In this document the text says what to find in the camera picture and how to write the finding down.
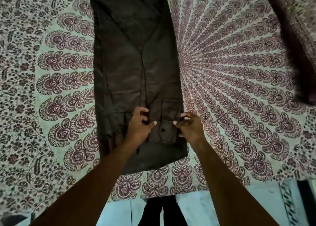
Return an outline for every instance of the floor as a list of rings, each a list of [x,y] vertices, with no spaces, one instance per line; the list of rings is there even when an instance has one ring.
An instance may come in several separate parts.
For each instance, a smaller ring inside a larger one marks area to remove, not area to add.
[[[260,188],[250,186],[248,190],[280,226],[288,226],[289,221],[278,184],[275,182],[265,182],[265,184],[265,187]],[[208,191],[177,195],[177,200],[188,226],[219,225]],[[136,226],[142,217],[145,204],[142,199],[107,203],[97,226]],[[160,215],[160,225],[164,225],[162,215],[163,212]]]

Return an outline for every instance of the hand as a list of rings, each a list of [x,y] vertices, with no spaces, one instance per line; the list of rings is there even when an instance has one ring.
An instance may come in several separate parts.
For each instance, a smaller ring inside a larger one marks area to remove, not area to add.
[[[200,143],[206,142],[201,119],[191,112],[182,113],[181,117],[188,117],[189,120],[173,121],[173,124],[182,131],[184,138],[195,151]]]
[[[145,107],[137,106],[134,110],[133,117],[128,124],[127,134],[125,137],[125,141],[131,143],[135,148],[142,144],[151,129],[155,127],[157,124],[156,121],[150,122],[148,125],[142,123],[143,121],[148,121],[147,116],[142,116],[140,112],[149,112],[149,110]]]

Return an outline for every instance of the leg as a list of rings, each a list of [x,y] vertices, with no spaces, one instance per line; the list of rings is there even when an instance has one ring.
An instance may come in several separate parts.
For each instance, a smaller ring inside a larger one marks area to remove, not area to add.
[[[152,198],[147,201],[143,216],[138,226],[160,226],[160,212],[162,203],[160,198]]]
[[[165,226],[173,226],[174,221],[179,226],[188,226],[186,220],[180,210],[180,207],[176,201],[176,196],[165,196],[161,197],[163,205],[163,220]]]

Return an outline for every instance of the person's left hand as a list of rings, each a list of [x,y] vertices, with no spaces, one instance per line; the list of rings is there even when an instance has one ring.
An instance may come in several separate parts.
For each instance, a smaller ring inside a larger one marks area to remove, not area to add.
[[[142,111],[149,112],[149,110],[145,107],[137,106],[135,108],[133,117],[128,124],[127,134],[124,139],[126,142],[132,144],[135,148],[140,146],[140,144],[146,140],[147,136],[151,132],[151,129],[157,124],[156,121],[150,122],[148,125],[143,124],[142,120],[148,121],[148,117],[142,116],[140,114]]]

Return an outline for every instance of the mandala pattern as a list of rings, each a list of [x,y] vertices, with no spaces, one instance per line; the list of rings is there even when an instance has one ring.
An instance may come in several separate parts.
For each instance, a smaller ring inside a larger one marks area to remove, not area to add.
[[[269,2],[168,1],[185,108],[227,167],[245,186],[315,178],[316,109],[295,99]],[[0,214],[38,215],[100,162],[93,11],[89,0],[0,4]],[[207,189],[189,149],[158,170],[120,176],[109,201]]]

